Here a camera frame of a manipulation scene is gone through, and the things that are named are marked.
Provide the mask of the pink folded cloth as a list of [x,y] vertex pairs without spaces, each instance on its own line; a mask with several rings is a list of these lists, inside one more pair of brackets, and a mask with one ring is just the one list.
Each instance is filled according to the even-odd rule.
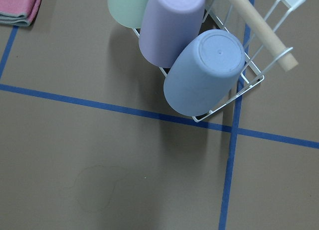
[[25,13],[30,21],[35,19],[42,0],[0,0],[0,13]]

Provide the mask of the purple plastic cup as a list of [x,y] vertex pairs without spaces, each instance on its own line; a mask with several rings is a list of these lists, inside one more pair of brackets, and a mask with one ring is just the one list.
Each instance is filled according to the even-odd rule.
[[205,0],[148,0],[139,48],[151,64],[170,68],[199,34]]

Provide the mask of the green plastic cup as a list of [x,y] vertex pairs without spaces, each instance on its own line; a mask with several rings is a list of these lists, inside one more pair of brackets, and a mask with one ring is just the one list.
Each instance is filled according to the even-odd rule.
[[113,19],[128,28],[141,28],[148,0],[107,0]]

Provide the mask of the grey folded cloth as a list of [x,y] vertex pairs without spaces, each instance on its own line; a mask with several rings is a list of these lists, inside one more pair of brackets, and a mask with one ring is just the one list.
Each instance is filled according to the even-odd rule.
[[32,21],[25,13],[13,14],[13,13],[1,13],[0,23],[15,26],[30,26]]

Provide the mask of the blue plastic cup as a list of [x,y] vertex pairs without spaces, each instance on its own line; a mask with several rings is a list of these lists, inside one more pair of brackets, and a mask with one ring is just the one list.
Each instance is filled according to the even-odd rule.
[[167,103],[185,116],[209,112],[233,88],[245,64],[240,40],[211,29],[191,41],[169,70],[163,85]]

